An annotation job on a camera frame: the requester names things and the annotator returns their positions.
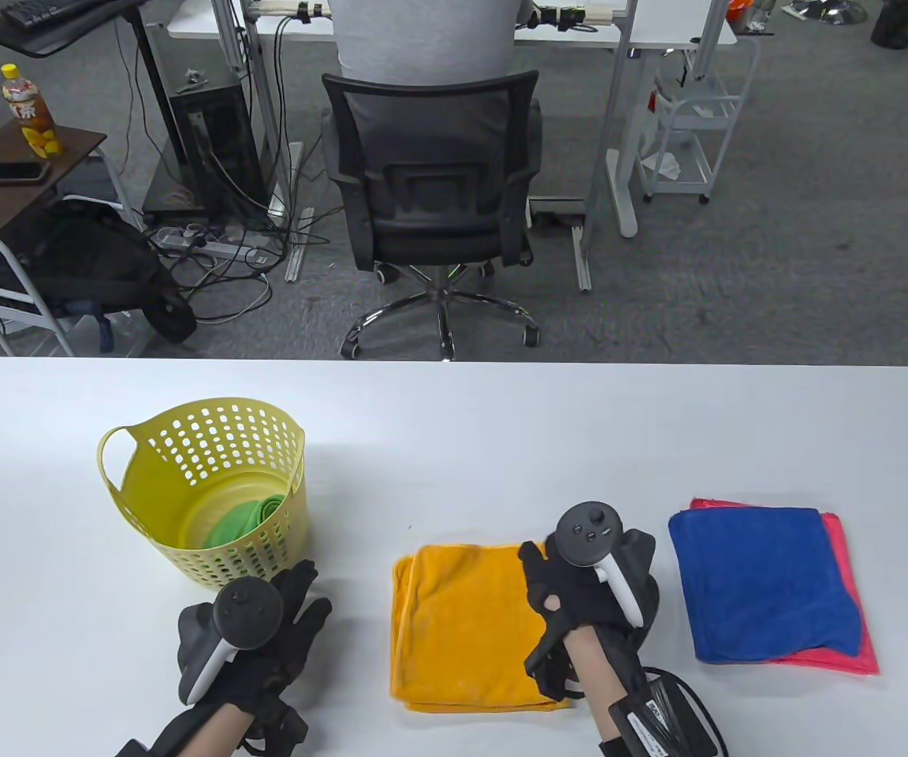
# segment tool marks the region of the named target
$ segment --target white table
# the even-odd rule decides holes
[[[689,681],[732,755],[908,754],[908,368],[0,358],[0,757],[108,757],[180,710],[177,613],[211,594],[124,522],[95,448],[226,394],[307,432],[335,612],[288,689],[311,725],[296,757],[597,754],[585,704],[438,716],[388,693],[397,558],[541,538],[587,498],[658,538],[642,658]],[[696,495],[839,513],[884,675],[696,662],[667,533]]]
[[[232,0],[237,17],[243,19],[240,0]],[[552,0],[543,5],[571,6],[570,0]],[[619,7],[626,9],[620,0]],[[637,11],[633,27],[633,47],[676,48],[689,47],[692,37],[702,34],[709,11],[709,0],[645,0]],[[274,36],[280,18],[259,18],[259,34]],[[184,0],[166,28],[174,39],[219,39],[216,15],[212,0]],[[309,24],[291,21],[282,28],[284,39],[296,41],[331,41],[334,26],[330,19],[313,18]],[[536,29],[518,29],[514,35],[518,44],[548,44],[558,47],[608,47],[619,43],[616,26],[601,26],[597,32],[558,32],[552,26]],[[724,26],[721,44],[734,44],[735,35]]]
[[[237,15],[243,18],[240,0],[232,0]],[[568,6],[571,0],[552,0],[549,5]],[[626,4],[619,0],[620,9]],[[638,4],[631,48],[640,50],[637,63],[635,86],[627,98],[623,112],[626,113],[626,126],[621,136],[620,148],[609,151],[605,156],[608,169],[612,201],[623,237],[635,237],[638,232],[637,215],[631,198],[628,180],[633,173],[637,158],[638,141],[642,123],[646,118],[646,104],[653,87],[660,59],[666,50],[694,50],[693,37],[703,33],[706,16],[709,13],[709,0],[642,0]],[[274,36],[280,18],[259,18],[259,34]],[[212,10],[212,0],[184,0],[180,9],[173,15],[167,25],[172,37],[181,39],[219,39],[216,16]],[[334,26],[327,18],[315,18],[309,24],[289,22],[282,28],[284,39],[303,41],[331,41]],[[518,29],[515,42],[518,44],[541,44],[552,47],[607,47],[615,48],[619,44],[620,32],[616,26],[601,26],[597,32],[558,32],[552,26],[544,25],[535,29]],[[731,26],[724,22],[720,30],[718,44],[731,46],[738,41]]]

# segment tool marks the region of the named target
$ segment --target black bag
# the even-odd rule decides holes
[[[198,328],[191,305],[151,242],[111,206],[56,202],[33,219],[30,232],[24,236],[36,239],[33,245],[12,249],[55,316],[96,315],[103,334],[105,314],[141,310],[174,344]],[[1,252],[0,287],[23,291]]]

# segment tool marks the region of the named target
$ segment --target floor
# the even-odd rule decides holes
[[[879,4],[868,3],[872,14]],[[166,21],[177,4],[154,0],[145,12]],[[641,363],[908,364],[908,50],[869,42],[873,19],[830,28],[776,13],[775,35],[739,122],[708,206],[691,197],[640,205],[641,232],[621,239],[598,213],[591,274],[577,291],[569,239],[542,234],[536,263],[472,282],[525,304],[540,321],[539,349],[520,345],[518,326],[452,313],[461,360],[586,360]],[[47,94],[58,121],[106,131],[125,162],[129,91],[115,33],[131,60],[126,25],[102,28],[64,54],[19,61]],[[330,44],[288,46],[289,128],[309,144],[326,104],[318,75],[337,71]],[[13,55],[0,50],[0,64]],[[536,194],[583,192],[590,177],[610,57],[599,50],[519,48],[520,69],[541,72],[545,155]],[[721,58],[736,80],[736,55]],[[155,103],[147,120],[163,134]],[[8,112],[0,101],[0,122]],[[139,202],[156,154],[131,124],[125,180]],[[316,173],[314,154],[310,172]],[[338,204],[323,180],[303,185],[318,212]],[[342,216],[325,219],[298,284],[273,276],[267,307],[199,328],[180,347],[152,356],[334,358],[351,320],[411,284],[383,289],[354,270]],[[195,306],[234,312],[259,284],[227,285]],[[378,326],[363,340],[367,358],[436,360],[432,319],[421,311]]]

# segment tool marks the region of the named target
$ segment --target keyboard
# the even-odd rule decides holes
[[[20,0],[2,8],[2,15],[11,25],[23,32],[65,21],[78,16],[108,0]]]

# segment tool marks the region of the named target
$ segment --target yellow basket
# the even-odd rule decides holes
[[[121,430],[136,440],[136,453],[118,489],[104,470],[104,448]],[[303,429],[279,408],[242,397],[192,401],[105,433],[97,465],[125,519],[199,584],[270,578],[300,559],[309,528]],[[285,500],[255,530],[199,548],[230,509],[273,494]]]

